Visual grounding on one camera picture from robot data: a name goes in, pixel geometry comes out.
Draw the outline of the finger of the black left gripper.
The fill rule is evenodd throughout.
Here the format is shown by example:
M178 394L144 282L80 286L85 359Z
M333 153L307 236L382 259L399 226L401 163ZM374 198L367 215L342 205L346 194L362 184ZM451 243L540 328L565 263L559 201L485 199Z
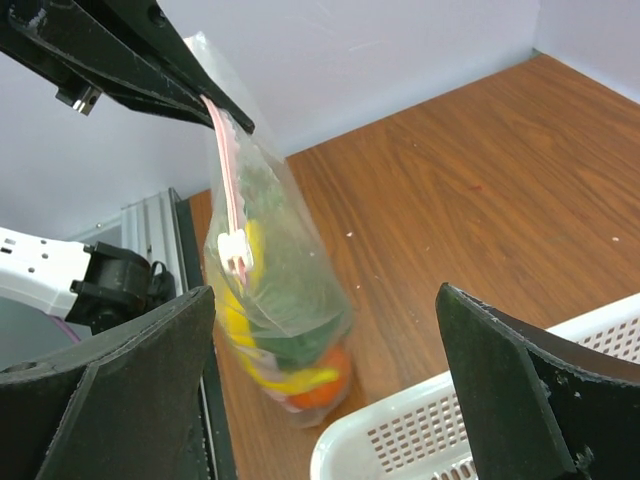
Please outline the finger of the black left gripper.
M212 101L255 130L155 1L4 1L1 51L82 114L106 95L133 111L211 127Z

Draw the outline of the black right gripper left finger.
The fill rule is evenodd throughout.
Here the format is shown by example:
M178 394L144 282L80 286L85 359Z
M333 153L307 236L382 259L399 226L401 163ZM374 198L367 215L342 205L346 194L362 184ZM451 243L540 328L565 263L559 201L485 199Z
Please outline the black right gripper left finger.
M4 479L172 479L210 350L197 287L136 319L1 372Z

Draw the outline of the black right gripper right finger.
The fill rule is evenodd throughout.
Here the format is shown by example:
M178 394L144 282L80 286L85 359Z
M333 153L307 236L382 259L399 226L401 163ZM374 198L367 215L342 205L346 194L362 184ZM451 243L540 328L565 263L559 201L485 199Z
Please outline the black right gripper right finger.
M638 478L638 364L449 283L435 309L479 478Z

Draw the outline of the clear zip top bag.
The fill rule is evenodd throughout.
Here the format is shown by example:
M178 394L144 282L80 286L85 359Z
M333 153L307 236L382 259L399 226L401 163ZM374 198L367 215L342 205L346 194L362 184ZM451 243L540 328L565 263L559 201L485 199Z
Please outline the clear zip top bag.
M206 102L213 214L203 246L216 324L241 369L296 425L320 424L352 380L351 303L271 128L203 34L186 39L207 75L253 119Z

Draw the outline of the fake orange fruit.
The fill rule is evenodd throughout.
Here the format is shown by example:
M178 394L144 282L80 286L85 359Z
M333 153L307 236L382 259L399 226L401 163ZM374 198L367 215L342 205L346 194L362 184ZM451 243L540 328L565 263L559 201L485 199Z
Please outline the fake orange fruit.
M311 373L311 388L287 398L295 408L307 410L329 407L346 390L351 379L351 355L345 347L336 345L325 354Z

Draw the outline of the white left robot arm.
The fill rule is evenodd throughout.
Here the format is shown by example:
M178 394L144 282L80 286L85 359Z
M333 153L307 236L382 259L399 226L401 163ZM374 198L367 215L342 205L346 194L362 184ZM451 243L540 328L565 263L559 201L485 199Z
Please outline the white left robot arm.
M144 114L211 128L254 121L206 73L154 1L5 1L1 50L52 83L59 101L88 114L107 96ZM1 232L1 294L61 328L100 333L155 308L153 265L105 243Z

